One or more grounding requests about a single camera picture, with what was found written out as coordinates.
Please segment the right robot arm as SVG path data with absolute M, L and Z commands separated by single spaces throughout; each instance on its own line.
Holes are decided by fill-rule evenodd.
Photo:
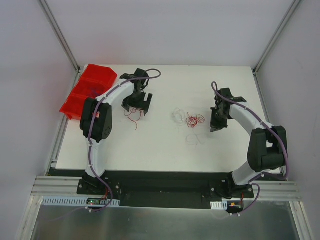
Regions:
M 216 82 L 211 87 L 215 106 L 211 108 L 210 131 L 226 129 L 228 121 L 235 120 L 250 137 L 246 162 L 215 187 L 219 197 L 231 199 L 270 170 L 288 165 L 287 132 L 283 126 L 262 120 L 243 97 L 233 96 L 229 88 L 218 89 Z

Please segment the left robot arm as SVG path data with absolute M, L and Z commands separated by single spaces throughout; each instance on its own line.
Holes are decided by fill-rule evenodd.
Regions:
M 80 129 L 86 138 L 88 164 L 77 188 L 79 195 L 102 195 L 111 188 L 106 183 L 106 150 L 104 142 L 113 127 L 113 109 L 121 106 L 125 111 L 138 110 L 146 115 L 153 95 L 145 93 L 151 79 L 161 76 L 157 69 L 137 68 L 133 74 L 124 73 L 119 82 L 101 95 L 88 97 L 83 106 Z

